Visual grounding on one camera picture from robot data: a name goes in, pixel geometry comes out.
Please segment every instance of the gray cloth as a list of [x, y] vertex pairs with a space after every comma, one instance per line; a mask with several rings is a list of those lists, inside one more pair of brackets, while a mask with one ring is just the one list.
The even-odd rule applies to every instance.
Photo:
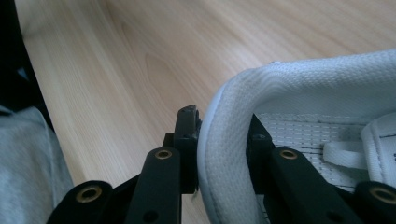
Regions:
[[0, 223], [46, 223], [71, 188], [58, 140], [41, 113], [31, 107], [0, 117]]

